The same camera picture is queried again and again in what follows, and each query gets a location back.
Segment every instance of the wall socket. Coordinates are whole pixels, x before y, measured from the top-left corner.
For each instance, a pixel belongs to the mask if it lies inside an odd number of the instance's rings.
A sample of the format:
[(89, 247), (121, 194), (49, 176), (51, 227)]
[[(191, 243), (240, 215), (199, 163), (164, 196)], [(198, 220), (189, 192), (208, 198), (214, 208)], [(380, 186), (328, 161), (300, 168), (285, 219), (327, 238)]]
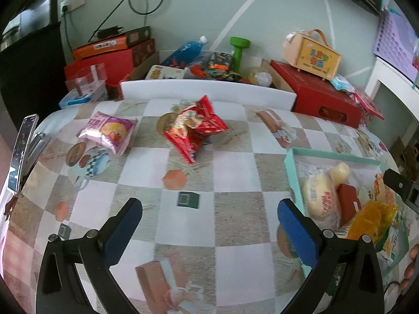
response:
[(86, 3), (86, 0), (64, 0), (60, 5), (59, 5), (59, 11), (61, 13), (61, 15), (63, 15), (64, 13), (62, 12), (62, 7), (67, 5), (68, 6), (68, 11), (72, 12), (74, 9), (81, 7), (82, 5), (84, 5)]

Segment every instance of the white lid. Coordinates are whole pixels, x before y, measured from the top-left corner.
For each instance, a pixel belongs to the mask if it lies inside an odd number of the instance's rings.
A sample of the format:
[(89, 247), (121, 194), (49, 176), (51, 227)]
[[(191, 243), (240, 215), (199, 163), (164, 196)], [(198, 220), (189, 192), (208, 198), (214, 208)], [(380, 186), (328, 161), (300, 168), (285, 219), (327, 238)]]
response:
[(269, 87), (272, 83), (272, 76), (267, 72), (260, 72), (255, 76), (259, 85), (263, 87)]
[(205, 37), (205, 35), (203, 35), (202, 37), (200, 37), (200, 42), (202, 43), (202, 44), (206, 44), (206, 43), (208, 43), (208, 40), (207, 40), (207, 38)]

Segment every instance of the metal bolt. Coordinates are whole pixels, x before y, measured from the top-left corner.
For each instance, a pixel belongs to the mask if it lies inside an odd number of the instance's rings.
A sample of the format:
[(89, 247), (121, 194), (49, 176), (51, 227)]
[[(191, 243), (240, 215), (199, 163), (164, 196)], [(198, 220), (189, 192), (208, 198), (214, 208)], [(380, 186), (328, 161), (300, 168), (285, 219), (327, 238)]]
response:
[(333, 236), (335, 236), (333, 231), (329, 230), (329, 229), (324, 230), (323, 235), (324, 235), (325, 238), (328, 238), (328, 239), (331, 239)]
[(58, 235), (57, 234), (51, 234), (48, 236), (48, 242), (52, 243), (58, 240)]
[(92, 239), (98, 235), (98, 231), (96, 229), (91, 229), (87, 232), (86, 236), (88, 239)]
[(363, 240), (365, 243), (370, 243), (370, 242), (371, 242), (371, 237), (369, 237), (368, 235), (363, 235), (363, 236), (362, 236), (362, 240)]

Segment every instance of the pink snack package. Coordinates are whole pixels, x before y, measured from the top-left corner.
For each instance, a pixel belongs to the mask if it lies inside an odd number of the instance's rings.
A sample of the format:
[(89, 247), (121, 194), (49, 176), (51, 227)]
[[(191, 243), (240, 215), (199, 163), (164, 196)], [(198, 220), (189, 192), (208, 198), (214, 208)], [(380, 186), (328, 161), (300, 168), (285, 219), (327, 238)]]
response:
[(123, 119), (96, 112), (78, 138), (90, 139), (120, 156), (126, 150), (136, 124), (136, 119)]

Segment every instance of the finger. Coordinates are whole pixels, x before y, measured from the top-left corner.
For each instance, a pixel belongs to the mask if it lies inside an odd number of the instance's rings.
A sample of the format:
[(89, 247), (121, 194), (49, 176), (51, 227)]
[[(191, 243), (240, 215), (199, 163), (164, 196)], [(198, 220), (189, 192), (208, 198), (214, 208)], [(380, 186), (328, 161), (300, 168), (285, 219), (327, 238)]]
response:
[(404, 278), (411, 278), (414, 271), (415, 271), (415, 262), (411, 262), (404, 270)]
[(409, 257), (411, 260), (414, 260), (419, 253), (419, 244), (416, 244), (412, 249), (409, 251)]
[(408, 284), (409, 280), (407, 279), (404, 279), (402, 282), (400, 282), (399, 291), (402, 291), (404, 288), (406, 288)]

